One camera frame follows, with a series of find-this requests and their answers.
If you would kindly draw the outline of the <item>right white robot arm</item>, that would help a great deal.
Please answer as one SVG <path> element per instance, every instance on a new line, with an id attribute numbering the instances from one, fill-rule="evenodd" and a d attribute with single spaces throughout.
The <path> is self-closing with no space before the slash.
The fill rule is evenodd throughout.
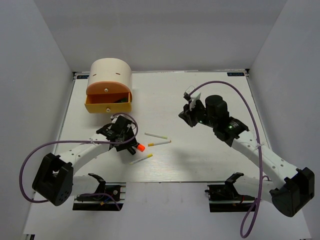
<path id="1" fill-rule="evenodd" d="M 229 147 L 262 168 L 270 181 L 259 181 L 242 173 L 235 173 L 225 184 L 226 195 L 236 200 L 242 195 L 261 194 L 283 215 L 293 217 L 315 195 L 315 174 L 308 167 L 299 169 L 285 161 L 270 148 L 258 143 L 253 133 L 240 120 L 230 116 L 228 105 L 219 95 L 200 97 L 185 94 L 187 104 L 178 115 L 190 127 L 202 124 L 212 128 L 214 135 Z"/>

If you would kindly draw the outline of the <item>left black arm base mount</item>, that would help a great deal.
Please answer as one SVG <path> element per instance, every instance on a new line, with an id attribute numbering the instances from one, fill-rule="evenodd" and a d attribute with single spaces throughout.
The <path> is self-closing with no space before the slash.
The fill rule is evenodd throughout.
<path id="1" fill-rule="evenodd" d="M 104 195 L 81 196 L 74 198 L 73 211 L 117 212 L 125 203 L 126 186 L 122 183 L 106 183 Z"/>

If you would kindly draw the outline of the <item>green cap black highlighter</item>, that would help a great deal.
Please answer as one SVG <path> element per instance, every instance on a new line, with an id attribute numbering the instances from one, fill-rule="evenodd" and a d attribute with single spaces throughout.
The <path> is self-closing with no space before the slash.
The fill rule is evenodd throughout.
<path id="1" fill-rule="evenodd" d="M 115 101 L 115 103 L 127 103 L 127 102 L 128 102 L 127 98 L 122 98 L 122 99 Z"/>

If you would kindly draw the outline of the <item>pink cap black highlighter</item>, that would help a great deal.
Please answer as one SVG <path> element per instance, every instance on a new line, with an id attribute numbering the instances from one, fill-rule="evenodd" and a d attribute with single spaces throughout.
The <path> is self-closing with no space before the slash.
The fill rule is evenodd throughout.
<path id="1" fill-rule="evenodd" d="M 134 148 L 132 148 L 132 147 L 129 147 L 127 150 L 131 155 L 135 155 L 136 154 L 136 150 Z"/>

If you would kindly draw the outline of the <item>orange cap black highlighter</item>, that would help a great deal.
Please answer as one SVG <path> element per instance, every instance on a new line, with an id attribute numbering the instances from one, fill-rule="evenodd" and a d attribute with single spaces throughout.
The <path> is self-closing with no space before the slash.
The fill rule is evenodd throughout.
<path id="1" fill-rule="evenodd" d="M 137 143 L 136 145 L 134 145 L 134 148 L 137 149 L 140 152 L 144 152 L 146 147 L 140 143 Z"/>

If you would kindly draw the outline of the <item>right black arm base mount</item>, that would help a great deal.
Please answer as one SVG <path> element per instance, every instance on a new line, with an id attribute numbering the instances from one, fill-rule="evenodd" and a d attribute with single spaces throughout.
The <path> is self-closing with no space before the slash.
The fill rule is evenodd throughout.
<path id="1" fill-rule="evenodd" d="M 224 182 L 207 185 L 204 192 L 208 197 L 211 213 L 244 213 L 249 210 L 255 198 L 239 194 L 234 186 L 242 176 L 243 173 L 236 172 Z"/>

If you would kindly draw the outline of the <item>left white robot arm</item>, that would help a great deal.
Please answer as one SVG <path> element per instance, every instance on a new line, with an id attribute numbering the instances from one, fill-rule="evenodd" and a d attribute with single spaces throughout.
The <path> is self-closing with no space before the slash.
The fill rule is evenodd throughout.
<path id="1" fill-rule="evenodd" d="M 137 122 L 128 114 L 117 113 L 111 122 L 102 126 L 88 140 L 76 141 L 77 146 L 60 154 L 48 153 L 42 159 L 32 183 L 32 189 L 55 206 L 70 196 L 100 200 L 114 198 L 106 193 L 105 180 L 94 173 L 76 173 L 99 155 L 115 149 L 132 155 L 138 145 Z"/>

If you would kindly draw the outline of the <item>yellow organizer drawer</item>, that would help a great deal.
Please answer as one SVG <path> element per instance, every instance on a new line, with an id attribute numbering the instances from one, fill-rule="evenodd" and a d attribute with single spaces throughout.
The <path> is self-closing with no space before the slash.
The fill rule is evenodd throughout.
<path id="1" fill-rule="evenodd" d="M 115 103 L 123 98 L 127 98 L 128 101 Z M 130 92 L 87 95 L 84 105 L 91 114 L 129 113 L 132 110 L 132 96 Z"/>

